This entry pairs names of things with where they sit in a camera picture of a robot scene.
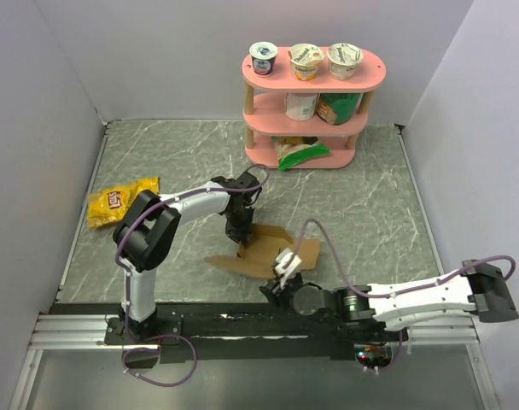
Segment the cardboard box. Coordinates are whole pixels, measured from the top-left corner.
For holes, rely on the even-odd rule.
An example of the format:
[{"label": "cardboard box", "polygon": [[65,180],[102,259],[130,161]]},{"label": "cardboard box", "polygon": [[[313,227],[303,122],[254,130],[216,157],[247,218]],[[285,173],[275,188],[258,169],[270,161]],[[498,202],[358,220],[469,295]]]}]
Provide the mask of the cardboard box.
[{"label": "cardboard box", "polygon": [[[236,256],[208,256],[205,261],[230,272],[254,278],[273,279],[272,264],[284,249],[294,249],[295,240],[281,226],[253,224],[252,237],[245,248],[242,243]],[[320,252],[320,239],[304,239],[300,246],[301,270],[314,269]]]}]

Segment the green package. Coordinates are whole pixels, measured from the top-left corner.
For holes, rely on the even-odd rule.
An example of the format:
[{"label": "green package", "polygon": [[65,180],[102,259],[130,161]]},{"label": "green package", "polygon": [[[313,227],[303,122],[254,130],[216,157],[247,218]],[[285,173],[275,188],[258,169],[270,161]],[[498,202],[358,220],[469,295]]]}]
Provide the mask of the green package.
[{"label": "green package", "polygon": [[329,149],[317,137],[273,137],[273,144],[280,171],[329,154]]},{"label": "green package", "polygon": [[347,122],[353,115],[360,93],[320,94],[317,114],[332,126]]}]

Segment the shelf tier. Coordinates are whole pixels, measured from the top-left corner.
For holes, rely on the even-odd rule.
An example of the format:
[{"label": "shelf tier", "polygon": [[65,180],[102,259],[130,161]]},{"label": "shelf tier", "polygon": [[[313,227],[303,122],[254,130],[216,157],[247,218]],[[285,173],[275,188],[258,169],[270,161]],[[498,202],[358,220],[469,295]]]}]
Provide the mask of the shelf tier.
[{"label": "shelf tier", "polygon": [[244,58],[242,75],[253,88],[263,91],[281,92],[367,92],[375,90],[385,79],[387,69],[382,60],[368,50],[364,52],[364,60],[356,68],[350,79],[334,79],[329,75],[328,48],[321,47],[326,54],[318,68],[317,76],[309,81],[294,78],[288,58],[289,47],[278,47],[273,74],[268,77],[257,75],[252,69],[252,57]]},{"label": "shelf tier", "polygon": [[292,135],[298,137],[343,137],[358,134],[368,122],[368,114],[354,111],[349,121],[331,126],[316,114],[307,121],[296,121],[284,113],[285,94],[266,93],[254,97],[254,113],[246,114],[244,122],[254,131],[267,135]]},{"label": "shelf tier", "polygon": [[[346,149],[344,137],[321,137],[320,141],[329,148],[329,155],[313,158],[292,168],[342,168],[354,157],[354,149]],[[277,153],[272,139],[268,135],[254,133],[254,147],[246,148],[246,154],[255,164],[265,164],[269,168],[278,168]]]}]

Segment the cardboard flap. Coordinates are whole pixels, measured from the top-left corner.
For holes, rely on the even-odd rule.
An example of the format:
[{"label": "cardboard flap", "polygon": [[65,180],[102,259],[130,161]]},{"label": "cardboard flap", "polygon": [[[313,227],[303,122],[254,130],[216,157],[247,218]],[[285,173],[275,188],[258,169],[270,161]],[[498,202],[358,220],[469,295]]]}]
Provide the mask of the cardboard flap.
[{"label": "cardboard flap", "polygon": [[288,243],[294,241],[284,228],[276,225],[252,224],[252,235],[258,237],[281,237]]},{"label": "cardboard flap", "polygon": [[268,280],[275,277],[271,265],[268,263],[261,264],[225,255],[207,256],[205,262],[215,265],[216,267],[221,267],[227,271],[242,273],[243,275],[248,275],[253,278]]},{"label": "cardboard flap", "polygon": [[303,239],[300,252],[297,254],[301,258],[300,269],[314,269],[317,265],[318,254],[320,253],[320,239]]}]

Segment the marble tabletop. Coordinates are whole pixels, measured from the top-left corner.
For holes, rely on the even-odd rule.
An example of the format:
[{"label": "marble tabletop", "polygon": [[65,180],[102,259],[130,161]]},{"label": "marble tabletop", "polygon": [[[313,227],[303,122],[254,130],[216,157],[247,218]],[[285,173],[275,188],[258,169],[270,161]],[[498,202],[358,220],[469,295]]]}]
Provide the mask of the marble tabletop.
[{"label": "marble tabletop", "polygon": [[[202,185],[210,178],[238,176],[250,165],[239,120],[117,121],[93,190],[160,176],[161,193]],[[262,171],[254,173],[261,179]],[[333,240],[347,276],[355,284],[398,283],[438,274],[421,207],[394,126],[367,126],[357,153],[336,170],[273,171],[255,211],[255,221],[284,226],[296,236],[303,221],[316,218]],[[113,226],[79,228],[61,302],[118,302],[123,273],[114,264]],[[159,267],[160,301],[264,302],[264,281],[208,265],[208,255],[233,255],[225,218],[210,215],[178,228],[171,252]],[[320,237],[312,227],[308,237]],[[332,289],[343,286],[322,243],[314,271],[304,278]]]}]

